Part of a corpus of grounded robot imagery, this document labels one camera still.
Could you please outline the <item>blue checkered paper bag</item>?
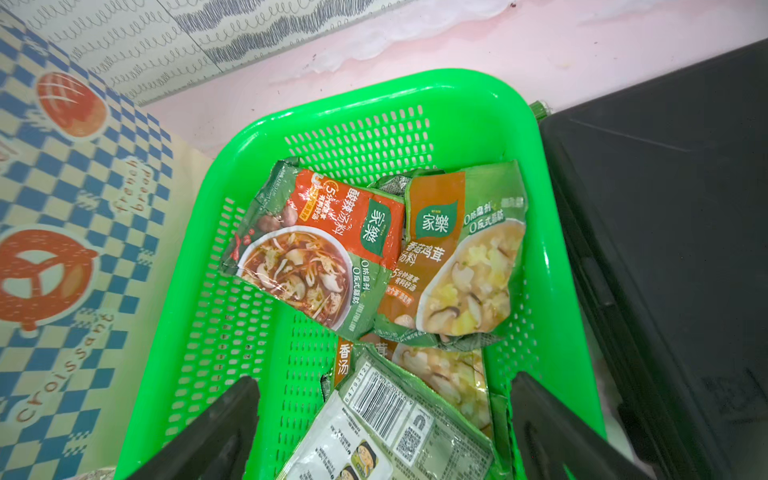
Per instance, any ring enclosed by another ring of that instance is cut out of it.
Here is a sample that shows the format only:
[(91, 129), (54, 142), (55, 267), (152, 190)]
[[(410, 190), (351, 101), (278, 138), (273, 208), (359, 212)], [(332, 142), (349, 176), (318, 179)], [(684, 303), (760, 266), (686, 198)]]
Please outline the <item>blue checkered paper bag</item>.
[(117, 465), (211, 161), (1, 6), (1, 475)]

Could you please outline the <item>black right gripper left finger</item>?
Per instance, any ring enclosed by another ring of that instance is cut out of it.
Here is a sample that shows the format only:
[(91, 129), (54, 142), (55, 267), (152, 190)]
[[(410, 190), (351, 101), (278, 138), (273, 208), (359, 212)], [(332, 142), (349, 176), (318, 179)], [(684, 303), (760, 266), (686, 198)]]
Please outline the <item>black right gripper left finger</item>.
[(257, 380), (240, 378), (129, 479), (241, 479), (257, 432), (259, 400)]

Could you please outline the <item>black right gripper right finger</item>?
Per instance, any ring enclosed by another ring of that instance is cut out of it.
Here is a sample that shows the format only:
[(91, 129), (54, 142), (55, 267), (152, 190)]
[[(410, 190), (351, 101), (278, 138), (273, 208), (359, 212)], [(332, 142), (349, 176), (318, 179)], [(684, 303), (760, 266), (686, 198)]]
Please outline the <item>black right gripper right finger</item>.
[(515, 440), (527, 479), (646, 479), (526, 372), (511, 381)]

